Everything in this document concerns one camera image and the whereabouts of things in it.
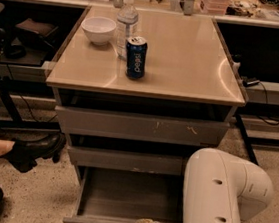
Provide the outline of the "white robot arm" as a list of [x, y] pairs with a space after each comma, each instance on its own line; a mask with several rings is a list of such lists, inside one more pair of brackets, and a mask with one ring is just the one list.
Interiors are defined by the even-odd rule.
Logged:
[[183, 223], [243, 223], [270, 205], [271, 181], [265, 170], [248, 160], [222, 150], [198, 150], [185, 168]]

